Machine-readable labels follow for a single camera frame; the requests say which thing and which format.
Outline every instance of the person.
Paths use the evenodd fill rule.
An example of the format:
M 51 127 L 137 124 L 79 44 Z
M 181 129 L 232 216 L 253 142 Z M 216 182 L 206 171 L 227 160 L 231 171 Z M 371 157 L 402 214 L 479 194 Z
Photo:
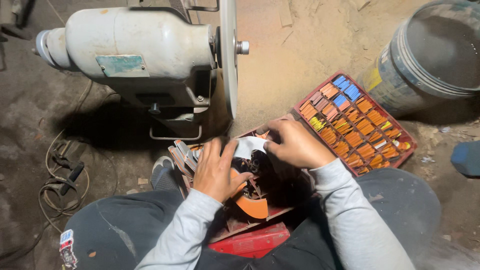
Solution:
M 65 264 L 82 270 L 414 269 L 440 218 L 438 199 L 422 179 L 377 169 L 355 180 L 299 122 L 270 121 L 267 128 L 281 144 L 269 141 L 266 151 L 307 168 L 321 196 L 270 253 L 244 258 L 203 245 L 222 203 L 252 176 L 229 178 L 236 141 L 220 155 L 215 138 L 204 145 L 185 200 L 172 181 L 173 164 L 161 158 L 152 173 L 154 191 L 104 198 L 73 215 L 60 238 Z

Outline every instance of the dirt floor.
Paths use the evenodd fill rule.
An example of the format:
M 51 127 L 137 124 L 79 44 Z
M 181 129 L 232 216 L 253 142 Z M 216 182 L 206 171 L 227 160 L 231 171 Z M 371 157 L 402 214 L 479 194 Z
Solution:
M 230 134 L 284 115 L 339 69 L 356 78 L 398 25 L 426 2 L 372 0 L 358 12 L 349 0 L 320 0 L 317 6 L 313 0 L 291 0 L 293 26 L 282 28 L 280 0 L 239 0 L 238 35 L 250 42 L 250 54 L 239 56 L 238 112 Z M 152 5 L 159 4 L 152 0 Z M 78 10 L 117 6 L 126 6 L 126 0 L 38 0 L 27 30 L 35 36 L 63 27 Z M 217 13 L 200 14 L 203 23 L 218 25 Z M 170 143 L 149 138 L 145 113 L 120 106 L 118 96 L 104 100 L 112 91 L 108 87 L 93 84 L 85 91 L 86 77 L 49 67 L 31 52 L 34 39 L 9 37 L 0 46 L 6 64 L 0 71 L 0 254 L 4 254 L 28 246 L 40 231 L 44 219 L 37 194 L 48 177 L 45 153 L 68 123 L 70 138 L 92 145 L 82 155 L 91 178 L 86 203 L 132 189 L 150 190 L 149 184 L 137 181 L 150 177 L 153 163 Z M 480 253 L 480 180 L 457 173 L 449 161 L 457 142 L 480 137 L 480 110 L 475 104 L 477 100 L 459 101 L 402 119 L 419 147 L 401 168 L 426 179 L 436 192 L 443 206 L 438 234 Z M 442 133 L 445 127 L 451 129 Z M 423 157 L 435 162 L 424 163 Z M 81 176 L 79 191 L 85 186 Z M 66 220 L 57 225 L 62 228 Z M 58 240 L 59 233 L 50 226 L 33 252 L 3 266 L 61 269 Z

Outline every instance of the bucket rim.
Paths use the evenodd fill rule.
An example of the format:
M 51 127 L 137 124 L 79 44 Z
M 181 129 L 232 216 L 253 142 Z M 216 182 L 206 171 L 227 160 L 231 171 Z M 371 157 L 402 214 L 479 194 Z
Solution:
M 436 87 L 438 86 L 443 86 L 443 90 L 445 92 L 447 92 L 449 95 L 460 95 L 460 96 L 471 96 L 473 93 L 477 93 L 477 92 L 480 92 L 480 86 L 478 86 L 477 88 L 466 88 L 466 87 L 461 87 L 461 86 L 455 86 L 455 85 L 452 85 L 452 84 L 449 84 L 447 82 L 444 82 L 442 80 L 439 80 L 437 79 L 435 76 L 433 76 L 432 74 L 430 74 L 427 70 L 425 70 L 417 61 L 417 59 L 415 58 L 415 56 L 413 55 L 411 49 L 410 49 L 410 45 L 408 44 L 408 38 L 407 38 L 407 29 L 408 29 L 408 25 L 410 25 L 410 22 L 412 21 L 413 17 L 415 17 L 416 14 L 418 14 L 419 12 L 425 10 L 426 8 L 429 8 L 429 7 L 433 7 L 433 6 L 438 6 L 438 5 L 445 5 L 445 4 L 462 4 L 463 6 L 469 6 L 469 7 L 472 7 L 473 9 L 473 12 L 475 12 L 476 14 L 479 15 L 480 17 L 480 4 L 476 3 L 476 2 L 470 2 L 470 1 L 465 1 L 465 0 L 436 0 L 436 1 L 432 1 L 432 2 L 429 2 L 429 3 L 426 3 L 424 5 L 422 5 L 421 7 L 419 7 L 404 23 L 403 25 L 401 25 L 399 27 L 399 39 L 398 39 L 398 42 L 400 42 L 400 40 L 404 40 L 404 43 L 405 43 L 405 46 L 403 46 L 407 51 L 407 55 L 408 55 L 408 58 L 410 58 L 410 60 L 412 61 L 412 64 L 414 65 L 414 68 L 419 70 L 421 73 L 423 73 L 423 76 L 426 76 L 427 79 L 420 79 L 421 81 L 426 81 L 425 84 L 428 85 L 428 81 L 433 81 L 431 83 L 433 83 L 434 85 L 436 85 Z

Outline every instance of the bench grinder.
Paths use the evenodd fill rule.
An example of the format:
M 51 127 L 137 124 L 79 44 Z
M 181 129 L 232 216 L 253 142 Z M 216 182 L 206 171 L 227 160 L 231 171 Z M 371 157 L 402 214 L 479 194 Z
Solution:
M 224 89 L 225 111 L 229 121 L 235 118 L 237 55 L 248 54 L 249 43 L 237 41 L 234 0 L 217 0 L 216 8 L 170 2 L 173 8 L 78 11 L 64 28 L 38 34 L 37 53 L 56 69 L 82 72 L 109 86 L 179 139 L 199 139 L 205 118 L 199 115 L 211 106 L 217 68 L 223 72 L 218 88 Z M 188 10 L 220 10 L 220 26 L 214 31 L 211 25 L 193 25 Z

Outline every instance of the sleeve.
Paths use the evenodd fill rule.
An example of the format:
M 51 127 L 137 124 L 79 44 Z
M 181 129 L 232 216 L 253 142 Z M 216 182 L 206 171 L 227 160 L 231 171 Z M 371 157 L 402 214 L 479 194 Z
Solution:
M 202 241 L 215 213 L 223 205 L 195 189 L 180 204 L 172 222 L 156 246 L 135 270 L 193 270 L 202 250 Z
M 340 159 L 314 169 L 315 188 L 346 270 L 414 269 L 406 251 Z

